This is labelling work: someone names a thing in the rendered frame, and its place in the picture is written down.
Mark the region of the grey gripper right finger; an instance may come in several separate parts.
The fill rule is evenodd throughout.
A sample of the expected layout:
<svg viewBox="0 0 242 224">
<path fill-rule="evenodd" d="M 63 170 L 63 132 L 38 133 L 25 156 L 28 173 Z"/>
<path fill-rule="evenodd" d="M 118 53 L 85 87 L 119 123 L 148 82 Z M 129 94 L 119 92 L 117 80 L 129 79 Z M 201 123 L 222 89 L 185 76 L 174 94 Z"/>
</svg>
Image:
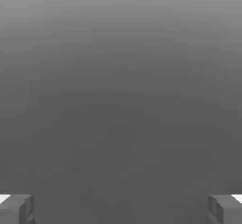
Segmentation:
<svg viewBox="0 0 242 224">
<path fill-rule="evenodd" d="M 242 224 L 242 194 L 209 195 L 207 206 L 211 224 Z"/>
</svg>

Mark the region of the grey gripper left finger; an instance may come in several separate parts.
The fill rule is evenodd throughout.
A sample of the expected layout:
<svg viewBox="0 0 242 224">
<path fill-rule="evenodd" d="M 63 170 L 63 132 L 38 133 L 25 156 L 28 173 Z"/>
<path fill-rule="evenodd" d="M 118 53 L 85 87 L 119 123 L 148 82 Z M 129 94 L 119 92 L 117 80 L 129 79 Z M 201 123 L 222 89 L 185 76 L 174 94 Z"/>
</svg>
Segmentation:
<svg viewBox="0 0 242 224">
<path fill-rule="evenodd" d="M 32 194 L 0 194 L 0 224 L 36 224 Z"/>
</svg>

